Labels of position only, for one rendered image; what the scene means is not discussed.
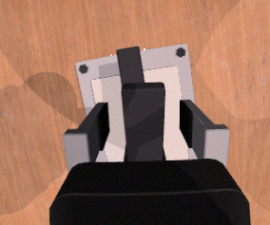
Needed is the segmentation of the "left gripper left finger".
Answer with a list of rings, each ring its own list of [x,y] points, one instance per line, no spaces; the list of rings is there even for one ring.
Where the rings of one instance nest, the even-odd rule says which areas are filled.
[[[81,162],[96,162],[109,134],[108,102],[97,102],[78,128],[63,134],[68,172]]]

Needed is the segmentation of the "grey metal mounting plate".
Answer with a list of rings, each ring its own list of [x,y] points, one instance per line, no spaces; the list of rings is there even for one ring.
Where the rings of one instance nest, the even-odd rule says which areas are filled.
[[[140,54],[142,54],[143,70],[177,66],[182,100],[190,100],[194,103],[192,72],[190,72],[189,53],[186,44],[140,50]],[[92,79],[119,75],[117,55],[77,62],[76,69],[87,116],[88,112],[96,105],[91,81]],[[104,151],[98,152],[97,162],[108,162],[105,148]]]

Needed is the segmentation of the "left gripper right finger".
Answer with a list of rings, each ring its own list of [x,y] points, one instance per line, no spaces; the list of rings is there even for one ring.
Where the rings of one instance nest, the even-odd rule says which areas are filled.
[[[227,169],[230,128],[213,123],[192,101],[180,100],[179,130],[197,159],[218,159]]]

